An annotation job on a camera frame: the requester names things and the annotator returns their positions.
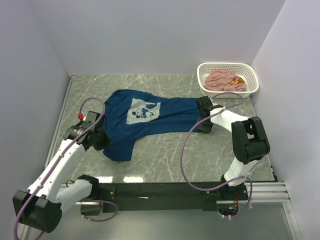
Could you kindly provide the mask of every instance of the back wall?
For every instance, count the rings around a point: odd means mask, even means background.
[[[28,0],[69,74],[251,64],[285,0]]]

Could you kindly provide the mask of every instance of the gray floor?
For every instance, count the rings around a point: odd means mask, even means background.
[[[201,210],[122,211],[107,222],[81,218],[75,205],[41,240],[292,240],[282,203],[253,203],[238,218],[221,219]],[[93,217],[104,219],[104,213]],[[35,239],[32,230],[27,240]]]
[[[51,157],[58,150],[67,128],[78,122],[77,115],[81,103],[91,96],[107,100],[118,89],[140,90],[165,98],[202,96],[197,75],[192,74],[76,75],[72,79]],[[223,106],[238,101],[234,98],[216,100]],[[99,112],[100,103],[94,100],[88,102],[83,112],[86,113],[88,110]],[[255,115],[249,97],[242,106],[231,111],[247,117]],[[179,156],[186,135],[186,132],[179,132],[143,137],[135,143],[131,161],[128,162],[114,162],[105,157],[102,151],[89,149],[65,180],[88,174],[106,183],[181,182],[183,177],[180,172]],[[233,159],[231,133],[215,125],[210,134],[194,133],[189,138],[184,152],[185,172],[194,182],[219,181]],[[251,178],[253,181],[275,180],[267,156],[252,169]]]

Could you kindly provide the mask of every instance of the navy blue cloth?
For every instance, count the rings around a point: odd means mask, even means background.
[[[104,130],[111,144],[104,149],[104,155],[117,162],[129,161],[135,141],[144,136],[190,131],[200,115],[197,99],[164,98],[128,89],[115,91],[105,102]]]

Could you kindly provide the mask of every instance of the white wall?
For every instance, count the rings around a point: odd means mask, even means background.
[[[285,0],[29,0],[69,74],[251,64]]]
[[[42,172],[68,75],[26,0],[0,1],[0,233],[13,239],[12,197]]]
[[[253,62],[254,109],[305,240],[320,237],[319,9],[318,0],[287,0]]]

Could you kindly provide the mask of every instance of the folded garment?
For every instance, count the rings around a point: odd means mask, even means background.
[[[219,92],[245,92],[245,81],[228,70],[213,70],[205,79],[204,88]]]
[[[135,141],[144,136],[190,131],[200,115],[197,99],[164,98],[128,89],[115,91],[105,102],[103,127],[111,144],[103,154],[113,161],[129,161]]]

